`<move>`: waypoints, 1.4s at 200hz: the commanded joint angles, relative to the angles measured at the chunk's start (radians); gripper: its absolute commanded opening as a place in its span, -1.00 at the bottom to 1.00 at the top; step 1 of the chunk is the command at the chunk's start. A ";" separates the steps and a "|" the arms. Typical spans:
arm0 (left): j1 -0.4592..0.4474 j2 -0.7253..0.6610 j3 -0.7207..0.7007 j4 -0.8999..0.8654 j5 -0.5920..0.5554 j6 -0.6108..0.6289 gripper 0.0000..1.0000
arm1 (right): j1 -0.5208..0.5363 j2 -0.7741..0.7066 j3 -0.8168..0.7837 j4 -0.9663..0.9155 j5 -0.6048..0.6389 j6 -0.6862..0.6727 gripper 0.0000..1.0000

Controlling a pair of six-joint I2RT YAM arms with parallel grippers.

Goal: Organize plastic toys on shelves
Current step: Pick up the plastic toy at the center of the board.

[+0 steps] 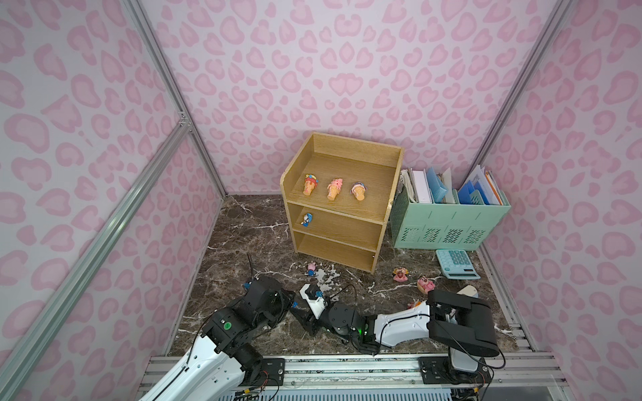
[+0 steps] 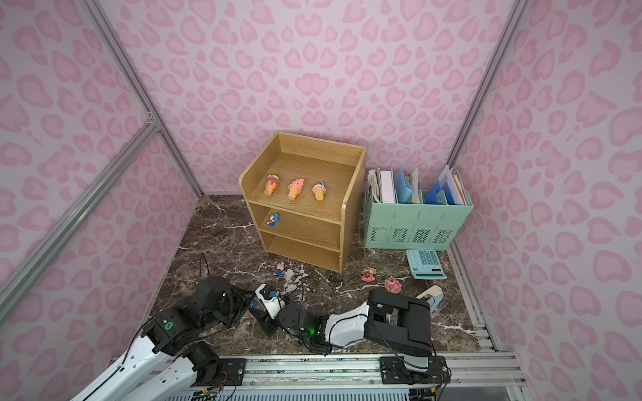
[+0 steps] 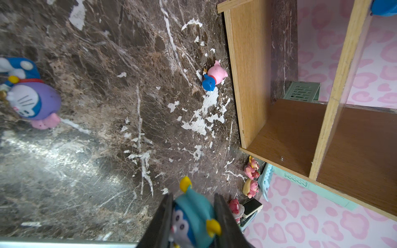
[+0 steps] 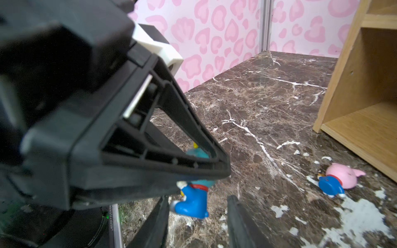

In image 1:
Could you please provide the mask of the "small blue figure toy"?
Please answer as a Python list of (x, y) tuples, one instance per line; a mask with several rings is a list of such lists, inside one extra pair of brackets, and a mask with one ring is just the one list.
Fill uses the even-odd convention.
[(312, 215), (311, 213), (306, 213), (306, 214), (304, 215), (304, 217), (303, 217), (303, 220), (302, 220), (302, 222), (301, 222), (301, 225), (302, 225), (303, 227), (308, 227), (308, 226), (309, 226), (309, 224), (312, 222), (313, 218), (314, 218), (314, 217), (313, 217), (313, 215)]

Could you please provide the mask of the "pink ice cream cone toy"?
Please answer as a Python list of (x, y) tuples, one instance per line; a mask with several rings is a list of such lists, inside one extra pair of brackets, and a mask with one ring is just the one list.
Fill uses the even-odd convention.
[(329, 201), (333, 202), (336, 197), (339, 195), (339, 193), (342, 190), (344, 180), (342, 178), (336, 178), (332, 180), (327, 189), (328, 189), (328, 195), (327, 198)]

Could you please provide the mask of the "sprinkled ice cream cone toy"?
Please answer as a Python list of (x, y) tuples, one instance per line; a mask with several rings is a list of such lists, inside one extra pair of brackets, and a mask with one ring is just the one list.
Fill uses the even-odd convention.
[(304, 190), (303, 194), (305, 196), (311, 196), (313, 191), (319, 185), (319, 180), (315, 175), (306, 174), (304, 177)]

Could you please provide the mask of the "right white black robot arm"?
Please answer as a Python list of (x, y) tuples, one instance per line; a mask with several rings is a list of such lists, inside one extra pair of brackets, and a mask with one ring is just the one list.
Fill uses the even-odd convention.
[(363, 315), (342, 302), (331, 302), (307, 287), (299, 295), (308, 304), (290, 312), (304, 330), (315, 335), (324, 329), (352, 345), (359, 353), (376, 355), (381, 349), (418, 339), (431, 339), (480, 363), (502, 354), (488, 302), (468, 295), (433, 290), (416, 306), (393, 314)]

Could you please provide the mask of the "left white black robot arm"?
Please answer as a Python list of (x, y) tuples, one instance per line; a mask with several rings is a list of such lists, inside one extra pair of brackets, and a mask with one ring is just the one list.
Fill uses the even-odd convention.
[(265, 361), (252, 341), (281, 324), (294, 299), (295, 292), (271, 277), (252, 280), (242, 297), (209, 317), (190, 350), (142, 399), (218, 400), (240, 387), (279, 386), (284, 362)]

